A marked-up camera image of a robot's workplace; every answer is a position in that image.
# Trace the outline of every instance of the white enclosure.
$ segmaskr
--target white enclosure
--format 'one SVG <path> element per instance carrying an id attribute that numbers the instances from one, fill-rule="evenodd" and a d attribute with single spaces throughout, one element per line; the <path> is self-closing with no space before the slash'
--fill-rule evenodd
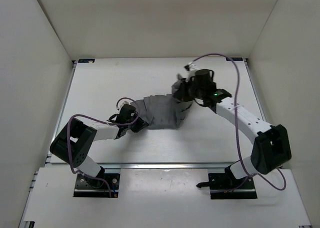
<path id="1" fill-rule="evenodd" d="M 40 167 L 43 168 L 21 222 L 23 228 L 24 221 L 36 221 L 35 228 L 66 224 L 66 227 L 75 224 L 77 227 L 128 226 L 125 219 L 118 223 L 123 217 L 119 216 L 119 210 L 130 217 L 131 227 L 138 226 L 133 219 L 144 217 L 145 213 L 149 216 L 141 227 L 151 227 L 153 222 L 159 227 L 194 227 L 198 225 L 197 218 L 204 214 L 207 215 L 203 217 L 204 227 L 298 227 L 310 225 L 308 217 L 314 227 L 320 227 L 319 30 L 320 0 L 0 0 L 0 227 L 18 227 L 29 187 L 34 185 L 34 172 Z M 122 169 L 127 186 L 120 186 L 123 196 L 118 204 L 109 201 L 114 202 L 110 211 L 113 216 L 94 212 L 97 207 L 104 209 L 107 200 L 72 200 L 70 192 L 74 183 L 70 180 L 75 177 L 68 166 L 52 157 L 51 164 L 44 167 L 57 121 L 60 120 L 61 129 L 75 112 L 105 119 L 104 115 L 108 118 L 114 113 L 114 103 L 121 96 L 137 99 L 169 93 L 175 74 L 182 72 L 183 65 L 190 60 L 179 57 L 209 52 L 249 58 L 249 73 L 244 63 L 238 62 L 242 81 L 239 100 L 256 115 L 260 115 L 258 101 L 261 100 L 267 121 L 287 128 L 292 151 L 292 171 L 285 170 L 288 189 L 278 192 L 255 178 L 257 200 L 214 201 L 213 205 L 206 200 L 208 191 L 196 192 L 194 186 L 185 188 L 180 184 L 169 192 L 164 188 L 167 183 L 148 176 L 160 177 L 164 171 L 152 169 L 139 173 L 136 169 Z M 79 58 L 101 59 L 96 59 L 91 70 L 90 64 L 78 64 L 69 87 L 73 75 L 71 60 Z M 230 63 L 221 58 L 206 58 L 199 65 L 214 69 L 218 86 L 234 93 L 235 73 Z M 139 82 L 144 81 L 153 89 L 133 87 L 131 69 L 140 74 Z M 119 85 L 121 76 L 125 82 Z M 93 79 L 100 85 L 92 85 Z M 158 86 L 159 79 L 163 86 Z M 77 93 L 80 91 L 83 100 Z M 204 139 L 211 131 L 210 139 Z M 130 138 L 131 135 L 114 144 L 102 141 L 95 146 L 95 153 L 90 154 L 101 163 L 233 162 L 237 159 L 234 127 L 197 106 L 178 131 L 145 132 L 131 146 L 126 146 Z M 159 146 L 163 140 L 170 143 Z M 202 144 L 197 152 L 192 142 Z M 108 155 L 104 153 L 107 146 L 108 157 L 104 156 Z M 248 155 L 252 146 L 245 137 L 241 137 L 241 146 Z M 129 174 L 137 177 L 142 174 L 141 180 L 154 182 L 155 186 L 131 196 L 136 189 L 130 184 L 141 183 L 130 179 Z M 204 178 L 207 170 L 170 170 L 166 181 L 171 183 L 177 174 L 181 177 L 188 174 L 188 182 L 193 184 L 199 177 Z M 270 178 L 280 186 L 278 176 L 274 175 L 270 174 Z M 160 192 L 155 187 L 161 185 L 164 189 Z M 184 199 L 184 194 L 189 194 L 190 200 Z M 152 201 L 158 202 L 158 207 L 145 206 L 149 195 L 153 195 Z M 182 209 L 170 204 L 176 196 L 180 197 Z M 190 208 L 191 201 L 201 210 L 198 215 L 191 212 L 194 211 Z M 82 209 L 88 203 L 90 211 Z M 134 209 L 137 203 L 140 210 Z M 156 211 L 164 220 L 154 216 Z M 55 216 L 59 212 L 66 223 L 60 223 L 60 216 Z M 98 224 L 82 219 L 88 214 L 96 218 Z M 277 222 L 281 216 L 289 220 Z M 221 220 L 215 223 L 213 218 Z"/>

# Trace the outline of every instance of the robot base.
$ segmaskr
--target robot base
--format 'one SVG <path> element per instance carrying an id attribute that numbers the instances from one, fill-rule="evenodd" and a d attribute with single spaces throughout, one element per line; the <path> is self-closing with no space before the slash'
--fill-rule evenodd
<path id="1" fill-rule="evenodd" d="M 216 192 L 219 190 L 232 189 L 229 184 L 221 183 L 223 173 L 209 173 L 210 198 L 211 199 L 257 199 L 255 183 L 252 178 L 248 179 L 240 188 L 233 192 Z"/>
<path id="2" fill-rule="evenodd" d="M 81 174 L 78 174 L 76 177 L 73 196 L 74 197 L 117 198 L 119 195 L 120 174 L 105 173 L 104 179 L 110 185 L 111 197 L 109 195 L 108 188 L 105 184 L 103 184 L 99 188 L 93 188 L 90 185 L 88 185 L 88 183 L 85 181 L 84 177 Z"/>

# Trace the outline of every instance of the gray fabric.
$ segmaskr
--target gray fabric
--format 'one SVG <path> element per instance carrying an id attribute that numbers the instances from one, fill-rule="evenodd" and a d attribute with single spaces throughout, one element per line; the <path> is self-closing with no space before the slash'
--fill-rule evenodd
<path id="1" fill-rule="evenodd" d="M 149 124 L 148 129 L 177 129 L 186 118 L 192 101 L 181 102 L 172 94 L 154 95 L 136 100 L 140 118 Z"/>

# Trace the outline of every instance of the white tabletop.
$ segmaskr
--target white tabletop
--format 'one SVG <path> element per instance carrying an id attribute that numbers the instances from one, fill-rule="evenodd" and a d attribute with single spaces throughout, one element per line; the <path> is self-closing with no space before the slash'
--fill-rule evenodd
<path id="1" fill-rule="evenodd" d="M 61 118 L 59 131 L 70 116 L 80 113 L 107 120 L 116 113 L 121 97 L 142 99 L 171 92 L 176 74 L 186 76 L 183 66 L 192 58 L 96 59 L 78 63 Z M 238 102 L 258 117 L 257 100 L 243 61 L 240 70 Z M 225 58 L 203 58 L 199 69 L 212 69 L 218 88 L 234 94 L 236 71 Z M 243 156 L 251 154 L 252 145 L 240 134 Z M 209 108 L 193 104 L 187 119 L 178 130 L 145 130 L 127 133 L 118 140 L 96 141 L 89 155 L 98 163 L 135 162 L 233 162 L 238 160 L 235 127 Z M 51 163 L 61 163 L 52 156 Z"/>
<path id="2" fill-rule="evenodd" d="M 34 228 L 298 228 L 310 225 L 290 170 L 277 191 L 254 177 L 258 199 L 210 200 L 206 169 L 122 169 L 118 198 L 73 197 L 76 176 L 68 166 L 41 168 L 24 217 Z M 273 171 L 267 178 L 278 187 Z"/>

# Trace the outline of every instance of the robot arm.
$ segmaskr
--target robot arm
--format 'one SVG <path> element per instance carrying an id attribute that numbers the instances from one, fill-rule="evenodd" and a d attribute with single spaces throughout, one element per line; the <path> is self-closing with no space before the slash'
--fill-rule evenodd
<path id="1" fill-rule="evenodd" d="M 95 163 L 89 156 L 88 152 L 93 142 L 106 139 L 119 139 L 126 134 L 128 130 L 137 133 L 148 126 L 141 118 L 132 125 L 119 125 L 131 123 L 137 118 L 136 108 L 127 103 L 123 104 L 118 114 L 113 115 L 110 124 L 102 124 L 98 122 L 89 125 L 74 118 L 70 126 L 70 143 L 71 156 L 74 168 L 82 173 L 96 178 L 103 178 L 105 169 Z M 68 146 L 67 146 L 67 125 L 62 129 L 59 135 L 54 139 L 50 146 L 50 152 L 70 164 Z M 99 181 L 85 178 L 87 183 L 92 187 L 99 187 Z"/>
<path id="2" fill-rule="evenodd" d="M 196 101 L 200 106 L 209 107 L 217 115 L 236 125 L 234 99 L 228 91 L 217 89 L 213 81 L 214 72 L 208 69 L 197 70 L 193 64 L 188 64 L 185 68 L 188 77 L 181 79 L 181 85 L 173 96 L 181 101 L 200 99 L 203 104 Z M 229 182 L 235 186 L 248 174 L 268 174 L 291 159 L 287 130 L 282 125 L 272 126 L 240 104 L 236 104 L 236 107 L 237 127 L 253 144 L 253 149 L 251 156 L 243 159 L 246 171 L 240 161 L 225 169 Z"/>

